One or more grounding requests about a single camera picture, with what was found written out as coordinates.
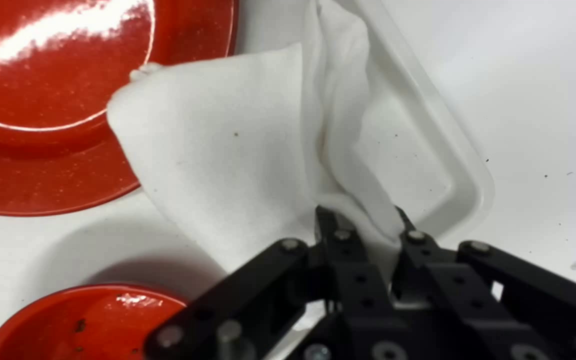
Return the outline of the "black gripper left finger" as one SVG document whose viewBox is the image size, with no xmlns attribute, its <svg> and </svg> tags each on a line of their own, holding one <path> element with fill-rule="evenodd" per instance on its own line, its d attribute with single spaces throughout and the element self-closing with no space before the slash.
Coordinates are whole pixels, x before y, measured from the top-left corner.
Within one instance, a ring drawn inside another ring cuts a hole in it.
<svg viewBox="0 0 576 360">
<path fill-rule="evenodd" d="M 326 269 L 329 309 L 376 309 L 381 277 L 368 260 L 355 225 L 329 209 L 317 209 L 317 241 Z"/>
</svg>

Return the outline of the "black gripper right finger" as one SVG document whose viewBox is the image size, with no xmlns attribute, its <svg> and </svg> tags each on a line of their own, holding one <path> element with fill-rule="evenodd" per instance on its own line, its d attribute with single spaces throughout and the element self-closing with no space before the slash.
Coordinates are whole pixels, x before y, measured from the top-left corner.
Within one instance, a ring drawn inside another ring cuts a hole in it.
<svg viewBox="0 0 576 360">
<path fill-rule="evenodd" d="M 395 303 L 398 309 L 442 309 L 444 297 L 430 275 L 430 264 L 442 259 L 435 239 L 419 230 L 398 209 L 405 225 L 401 259 L 395 271 Z"/>
</svg>

